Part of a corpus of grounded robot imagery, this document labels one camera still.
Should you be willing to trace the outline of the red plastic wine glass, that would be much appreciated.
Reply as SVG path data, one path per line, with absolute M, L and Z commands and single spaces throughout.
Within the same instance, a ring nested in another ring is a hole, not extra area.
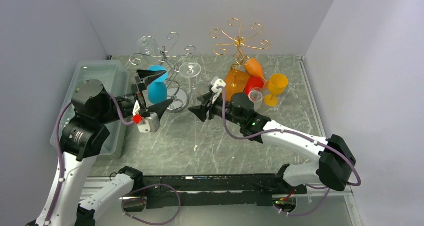
M 261 77 L 256 77 L 256 76 L 251 76 L 247 83 L 246 86 L 244 88 L 244 93 L 246 95 L 249 95 L 249 93 L 254 89 L 254 88 L 260 88 L 262 89 L 264 86 L 264 81 Z

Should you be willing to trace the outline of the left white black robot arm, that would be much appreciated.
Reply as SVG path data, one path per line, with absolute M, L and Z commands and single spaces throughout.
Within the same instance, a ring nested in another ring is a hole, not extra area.
M 46 204 L 33 226 L 93 226 L 119 198 L 148 196 L 143 173 L 126 166 L 90 198 L 81 200 L 87 177 L 110 135 L 107 124 L 136 125 L 140 133 L 153 133 L 171 100 L 146 106 L 143 91 L 166 74 L 165 70 L 138 70 L 132 99 L 115 97 L 97 79 L 80 83 L 66 108 L 75 115 L 64 128 L 56 127 L 58 165 Z

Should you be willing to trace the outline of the clear patterned wine glass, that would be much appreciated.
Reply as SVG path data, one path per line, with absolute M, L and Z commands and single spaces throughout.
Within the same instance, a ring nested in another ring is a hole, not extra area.
M 260 87 L 252 88 L 248 94 L 248 98 L 254 103 L 262 102 L 264 99 L 263 89 Z

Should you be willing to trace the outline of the blue plastic wine glass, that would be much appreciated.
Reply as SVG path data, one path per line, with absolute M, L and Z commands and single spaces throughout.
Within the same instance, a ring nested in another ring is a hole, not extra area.
M 165 101 L 168 98 L 168 89 L 165 84 L 168 78 L 168 71 L 162 65 L 152 65 L 148 68 L 149 71 L 165 71 L 165 74 L 154 80 L 147 89 L 148 100 L 152 104 L 157 104 Z

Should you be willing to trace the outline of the clear plain wine glass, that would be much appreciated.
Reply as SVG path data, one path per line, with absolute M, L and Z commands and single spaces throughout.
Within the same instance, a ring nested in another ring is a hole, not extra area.
M 189 62 L 189 63 L 183 63 L 179 67 L 179 74 L 188 79 L 189 81 L 189 101 L 190 106 L 194 107 L 197 105 L 197 97 L 198 97 L 198 90 L 197 90 L 197 77 L 202 71 L 202 67 L 197 62 Z

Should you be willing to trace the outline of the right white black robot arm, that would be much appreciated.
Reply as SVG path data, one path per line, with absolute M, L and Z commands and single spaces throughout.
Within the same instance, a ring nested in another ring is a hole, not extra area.
M 224 129 L 228 122 L 240 127 L 241 136 L 228 134 L 237 140 L 250 140 L 260 144 L 285 147 L 306 157 L 309 162 L 283 165 L 275 180 L 276 189 L 287 194 L 300 185 L 321 184 L 334 191 L 344 191 L 346 186 L 362 184 L 355 168 L 356 159 L 344 139 L 333 134 L 330 138 L 312 136 L 261 115 L 245 93 L 236 93 L 230 102 L 213 92 L 199 97 L 201 102 L 189 111 L 200 121 L 221 117 Z

